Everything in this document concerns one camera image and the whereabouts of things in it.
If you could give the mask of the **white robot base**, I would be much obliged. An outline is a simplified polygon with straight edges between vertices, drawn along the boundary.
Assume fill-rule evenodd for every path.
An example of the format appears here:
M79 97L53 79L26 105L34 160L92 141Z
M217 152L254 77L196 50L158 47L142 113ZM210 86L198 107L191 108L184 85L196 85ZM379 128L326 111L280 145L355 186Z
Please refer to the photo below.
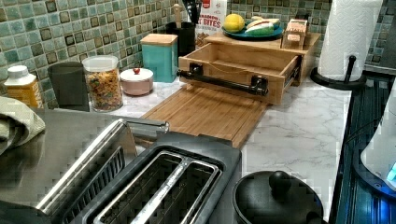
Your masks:
M354 169L374 190L395 199L396 90L392 84L378 127L368 145L358 152Z

